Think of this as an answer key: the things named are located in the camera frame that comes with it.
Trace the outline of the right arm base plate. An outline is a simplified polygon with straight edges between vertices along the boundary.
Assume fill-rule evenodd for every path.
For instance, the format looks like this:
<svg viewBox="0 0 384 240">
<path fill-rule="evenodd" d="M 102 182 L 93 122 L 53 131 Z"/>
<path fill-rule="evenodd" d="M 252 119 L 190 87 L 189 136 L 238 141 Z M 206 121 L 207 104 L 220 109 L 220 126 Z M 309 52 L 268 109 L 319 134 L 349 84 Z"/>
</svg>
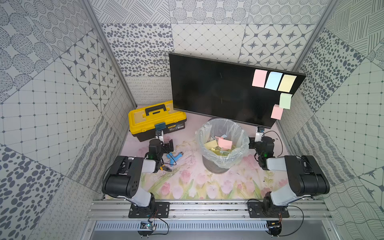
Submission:
<svg viewBox="0 0 384 240">
<path fill-rule="evenodd" d="M 247 207 L 250 218 L 285 219 L 290 217 L 288 209 L 285 207 L 275 205 L 265 207 L 260 202 L 248 202 Z"/>
</svg>

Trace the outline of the blue plastic tool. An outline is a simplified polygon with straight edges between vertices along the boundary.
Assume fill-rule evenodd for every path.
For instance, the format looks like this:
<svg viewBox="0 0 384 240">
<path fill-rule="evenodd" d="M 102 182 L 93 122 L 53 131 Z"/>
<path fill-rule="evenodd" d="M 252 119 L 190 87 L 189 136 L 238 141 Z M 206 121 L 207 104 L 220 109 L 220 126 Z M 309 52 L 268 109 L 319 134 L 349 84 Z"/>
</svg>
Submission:
<svg viewBox="0 0 384 240">
<path fill-rule="evenodd" d="M 166 155 L 166 157 L 170 160 L 171 166 L 176 166 L 177 161 L 184 155 L 183 152 L 178 153 L 177 155 L 174 155 L 173 153 L 169 153 Z"/>
</svg>

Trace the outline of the left controller board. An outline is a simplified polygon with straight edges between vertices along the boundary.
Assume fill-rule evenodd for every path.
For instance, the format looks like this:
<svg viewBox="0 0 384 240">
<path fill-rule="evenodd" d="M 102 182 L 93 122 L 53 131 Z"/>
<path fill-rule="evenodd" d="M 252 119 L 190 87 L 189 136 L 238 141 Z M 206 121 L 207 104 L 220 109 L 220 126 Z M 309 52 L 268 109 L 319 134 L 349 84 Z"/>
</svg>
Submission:
<svg viewBox="0 0 384 240">
<path fill-rule="evenodd" d="M 156 230 L 156 226 L 151 222 L 141 222 L 138 228 L 138 233 L 141 237 L 148 237 Z"/>
</svg>

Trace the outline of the floral table mat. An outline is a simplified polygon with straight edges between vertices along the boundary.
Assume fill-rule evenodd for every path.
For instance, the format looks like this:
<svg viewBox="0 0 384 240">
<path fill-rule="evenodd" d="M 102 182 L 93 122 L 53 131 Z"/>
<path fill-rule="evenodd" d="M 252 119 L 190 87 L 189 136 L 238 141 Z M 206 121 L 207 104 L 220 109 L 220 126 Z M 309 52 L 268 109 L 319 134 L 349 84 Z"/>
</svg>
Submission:
<svg viewBox="0 0 384 240">
<path fill-rule="evenodd" d="M 197 130 L 209 117 L 187 114 L 183 130 L 166 134 L 173 140 L 174 155 L 183 153 L 171 172 L 159 171 L 141 176 L 140 186 L 160 199 L 262 199 L 267 192 L 288 185 L 285 172 L 260 168 L 256 152 L 249 149 L 242 160 L 223 174 L 209 172 L 196 142 Z"/>
</svg>

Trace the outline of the green sticky note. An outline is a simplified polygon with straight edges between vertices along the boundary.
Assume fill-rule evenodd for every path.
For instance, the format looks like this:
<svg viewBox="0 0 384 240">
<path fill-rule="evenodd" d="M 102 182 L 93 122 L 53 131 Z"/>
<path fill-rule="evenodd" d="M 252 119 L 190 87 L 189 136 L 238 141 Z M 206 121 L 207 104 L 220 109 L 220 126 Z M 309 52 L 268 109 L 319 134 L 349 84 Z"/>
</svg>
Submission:
<svg viewBox="0 0 384 240">
<path fill-rule="evenodd" d="M 291 94 L 287 93 L 281 93 L 280 95 L 280 102 L 279 102 L 279 107 L 282 109 L 291 109 L 291 100 L 292 100 Z"/>
</svg>

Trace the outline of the aluminium mounting rail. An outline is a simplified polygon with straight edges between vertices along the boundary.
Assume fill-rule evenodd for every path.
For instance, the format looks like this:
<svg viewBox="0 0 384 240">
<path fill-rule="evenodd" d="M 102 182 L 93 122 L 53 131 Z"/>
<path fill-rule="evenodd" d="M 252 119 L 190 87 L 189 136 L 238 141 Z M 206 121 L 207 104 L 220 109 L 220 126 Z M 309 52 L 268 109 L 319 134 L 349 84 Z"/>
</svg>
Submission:
<svg viewBox="0 0 384 240">
<path fill-rule="evenodd" d="M 170 202 L 166 221 L 176 220 L 278 220 L 270 218 L 250 218 L 248 200 L 161 200 Z M 128 218 L 131 204 L 123 200 L 94 201 L 88 210 L 87 221 L 138 220 Z M 299 200 L 288 207 L 290 214 L 285 220 L 330 220 L 331 213 L 323 201 Z"/>
</svg>

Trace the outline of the controller board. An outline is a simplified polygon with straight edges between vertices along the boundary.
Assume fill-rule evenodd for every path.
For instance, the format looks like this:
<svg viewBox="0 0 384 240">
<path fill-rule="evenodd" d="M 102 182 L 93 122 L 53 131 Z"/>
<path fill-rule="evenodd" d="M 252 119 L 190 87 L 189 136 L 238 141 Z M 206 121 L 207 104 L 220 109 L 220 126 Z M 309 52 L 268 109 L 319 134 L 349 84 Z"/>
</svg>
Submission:
<svg viewBox="0 0 384 240">
<path fill-rule="evenodd" d="M 272 237 L 277 237 L 282 232 L 282 224 L 279 221 L 267 221 L 268 230 L 266 231 Z"/>
<path fill-rule="evenodd" d="M 141 237 L 148 237 L 156 230 L 156 226 L 151 222 L 141 222 L 138 228 L 138 233 Z"/>
</svg>

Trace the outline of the yellow black pliers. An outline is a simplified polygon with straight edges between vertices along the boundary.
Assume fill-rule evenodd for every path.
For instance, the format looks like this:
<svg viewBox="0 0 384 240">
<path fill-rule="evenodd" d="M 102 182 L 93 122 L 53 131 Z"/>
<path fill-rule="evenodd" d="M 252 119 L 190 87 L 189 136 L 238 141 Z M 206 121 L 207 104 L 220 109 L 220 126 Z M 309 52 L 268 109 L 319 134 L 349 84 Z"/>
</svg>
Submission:
<svg viewBox="0 0 384 240">
<path fill-rule="evenodd" d="M 162 170 L 162 171 L 166 171 L 166 172 L 172 172 L 172 169 L 169 168 L 169 167 L 167 167 L 166 165 L 162 165 L 162 166 L 160 167 L 160 170 Z"/>
</svg>

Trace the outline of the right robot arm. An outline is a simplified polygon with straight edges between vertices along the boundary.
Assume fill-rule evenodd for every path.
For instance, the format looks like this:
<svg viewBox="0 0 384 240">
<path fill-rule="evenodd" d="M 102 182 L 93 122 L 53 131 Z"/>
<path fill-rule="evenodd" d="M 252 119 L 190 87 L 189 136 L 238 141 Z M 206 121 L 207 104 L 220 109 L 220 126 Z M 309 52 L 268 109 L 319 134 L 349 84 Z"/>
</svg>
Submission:
<svg viewBox="0 0 384 240">
<path fill-rule="evenodd" d="M 290 203 L 306 197 L 324 195 L 330 183 L 313 156 L 274 156 L 274 140 L 251 138 L 250 148 L 256 151 L 256 161 L 264 171 L 285 172 L 288 183 L 279 190 L 268 192 L 263 199 L 263 211 L 282 211 Z"/>
</svg>

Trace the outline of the right controller board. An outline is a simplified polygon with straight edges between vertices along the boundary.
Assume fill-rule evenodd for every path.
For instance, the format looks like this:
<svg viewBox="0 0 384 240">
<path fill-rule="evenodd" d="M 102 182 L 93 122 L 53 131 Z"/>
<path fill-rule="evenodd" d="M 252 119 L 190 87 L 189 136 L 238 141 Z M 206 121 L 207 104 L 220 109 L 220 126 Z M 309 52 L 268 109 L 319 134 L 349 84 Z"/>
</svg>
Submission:
<svg viewBox="0 0 384 240">
<path fill-rule="evenodd" d="M 282 224 L 279 221 L 267 221 L 268 230 L 266 231 L 272 237 L 277 237 L 282 232 Z"/>
</svg>

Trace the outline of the yellow black toolbox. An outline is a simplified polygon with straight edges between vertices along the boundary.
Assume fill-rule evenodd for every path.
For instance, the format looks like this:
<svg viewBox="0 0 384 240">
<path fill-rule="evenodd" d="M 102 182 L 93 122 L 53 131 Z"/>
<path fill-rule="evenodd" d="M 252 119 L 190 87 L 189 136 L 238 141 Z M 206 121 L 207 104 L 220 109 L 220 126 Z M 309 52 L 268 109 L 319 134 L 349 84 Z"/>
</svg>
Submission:
<svg viewBox="0 0 384 240">
<path fill-rule="evenodd" d="M 131 134 L 140 142 L 155 138 L 155 125 L 166 123 L 164 134 L 185 128 L 187 115 L 174 109 L 173 101 L 132 110 L 129 112 Z"/>
</svg>

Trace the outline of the black flat monitor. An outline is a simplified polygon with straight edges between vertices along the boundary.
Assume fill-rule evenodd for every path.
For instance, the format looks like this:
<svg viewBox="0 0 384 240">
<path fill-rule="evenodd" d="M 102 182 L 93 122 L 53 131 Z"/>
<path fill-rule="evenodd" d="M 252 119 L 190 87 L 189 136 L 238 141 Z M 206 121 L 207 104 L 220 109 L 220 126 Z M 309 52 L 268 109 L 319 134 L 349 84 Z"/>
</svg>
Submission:
<svg viewBox="0 0 384 240">
<path fill-rule="evenodd" d="M 175 109 L 268 129 L 277 121 L 271 118 L 272 110 L 274 105 L 279 105 L 280 95 L 285 92 L 253 87 L 255 70 L 268 71 L 265 85 L 270 72 L 297 76 L 287 93 L 291 95 L 306 78 L 301 73 L 176 53 L 170 53 L 169 59 Z"/>
</svg>

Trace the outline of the pink sticky note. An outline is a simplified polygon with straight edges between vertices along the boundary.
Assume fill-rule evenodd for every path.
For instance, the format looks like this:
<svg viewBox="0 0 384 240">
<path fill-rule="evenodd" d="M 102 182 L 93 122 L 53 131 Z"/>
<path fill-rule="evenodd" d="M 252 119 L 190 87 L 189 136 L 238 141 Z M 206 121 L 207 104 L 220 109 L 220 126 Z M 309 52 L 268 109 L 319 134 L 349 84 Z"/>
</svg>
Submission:
<svg viewBox="0 0 384 240">
<path fill-rule="evenodd" d="M 252 86 L 258 88 L 264 88 L 268 71 L 255 70 Z"/>
<path fill-rule="evenodd" d="M 283 111 L 284 111 L 284 109 L 280 108 L 279 105 L 274 105 L 273 110 L 272 110 L 272 114 L 271 114 L 271 118 L 275 119 L 275 120 L 281 120 L 282 115 L 283 115 Z"/>
</svg>

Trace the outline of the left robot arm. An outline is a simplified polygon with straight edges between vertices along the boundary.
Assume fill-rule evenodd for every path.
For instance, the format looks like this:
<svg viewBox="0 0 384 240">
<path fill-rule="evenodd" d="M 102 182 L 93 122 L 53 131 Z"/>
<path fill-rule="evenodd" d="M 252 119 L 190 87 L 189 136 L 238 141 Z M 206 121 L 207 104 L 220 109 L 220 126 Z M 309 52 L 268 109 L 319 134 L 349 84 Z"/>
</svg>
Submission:
<svg viewBox="0 0 384 240">
<path fill-rule="evenodd" d="M 117 156 L 106 170 L 102 192 L 115 199 L 129 201 L 137 210 L 146 214 L 156 212 L 155 196 L 140 187 L 143 173 L 171 171 L 163 156 L 174 151 L 173 140 L 164 143 L 159 139 L 150 140 L 149 152 L 142 157 Z"/>
</svg>

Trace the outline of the light blue sticky note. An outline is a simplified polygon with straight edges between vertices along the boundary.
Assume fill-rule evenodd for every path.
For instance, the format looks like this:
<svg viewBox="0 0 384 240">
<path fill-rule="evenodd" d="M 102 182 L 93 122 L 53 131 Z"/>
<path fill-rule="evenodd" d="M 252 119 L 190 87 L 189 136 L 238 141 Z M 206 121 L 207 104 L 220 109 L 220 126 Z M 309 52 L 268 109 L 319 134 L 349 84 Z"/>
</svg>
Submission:
<svg viewBox="0 0 384 240">
<path fill-rule="evenodd" d="M 278 89 L 282 76 L 283 76 L 283 73 L 270 72 L 265 88 L 276 91 Z"/>
</svg>

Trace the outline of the yellow sticky note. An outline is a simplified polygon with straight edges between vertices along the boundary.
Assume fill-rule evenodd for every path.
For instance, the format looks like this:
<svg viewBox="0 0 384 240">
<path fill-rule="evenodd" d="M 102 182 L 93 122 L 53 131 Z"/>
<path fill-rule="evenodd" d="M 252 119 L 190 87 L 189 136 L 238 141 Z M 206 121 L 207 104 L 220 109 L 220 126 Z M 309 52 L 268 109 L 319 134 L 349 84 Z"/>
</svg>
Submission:
<svg viewBox="0 0 384 240">
<path fill-rule="evenodd" d="M 282 78 L 282 80 L 280 82 L 278 91 L 279 92 L 289 93 L 291 91 L 291 89 L 292 89 L 292 86 L 293 86 L 296 78 L 297 78 L 297 76 L 284 74 L 283 78 Z"/>
</svg>

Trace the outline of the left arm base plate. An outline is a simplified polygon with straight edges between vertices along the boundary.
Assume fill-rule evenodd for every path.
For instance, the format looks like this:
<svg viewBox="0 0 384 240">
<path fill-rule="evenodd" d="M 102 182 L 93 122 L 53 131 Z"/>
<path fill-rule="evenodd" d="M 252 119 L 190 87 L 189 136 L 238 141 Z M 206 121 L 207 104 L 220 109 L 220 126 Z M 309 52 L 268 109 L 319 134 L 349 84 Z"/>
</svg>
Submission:
<svg viewBox="0 0 384 240">
<path fill-rule="evenodd" d="M 128 218 L 130 219 L 149 219 L 153 217 L 168 218 L 170 202 L 154 202 L 148 207 L 137 207 L 131 205 Z"/>
</svg>

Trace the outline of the grey bin with plastic liner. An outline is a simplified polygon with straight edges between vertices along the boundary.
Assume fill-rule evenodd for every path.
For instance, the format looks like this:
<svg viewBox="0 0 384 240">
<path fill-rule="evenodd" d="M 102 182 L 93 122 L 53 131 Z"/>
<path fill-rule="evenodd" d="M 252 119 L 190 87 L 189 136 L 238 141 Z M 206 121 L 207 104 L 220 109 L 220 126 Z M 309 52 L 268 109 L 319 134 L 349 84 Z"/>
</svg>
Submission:
<svg viewBox="0 0 384 240">
<path fill-rule="evenodd" d="M 213 174 L 223 174 L 248 153 L 250 139 L 239 124 L 216 118 L 197 130 L 196 142 L 205 168 Z"/>
</svg>

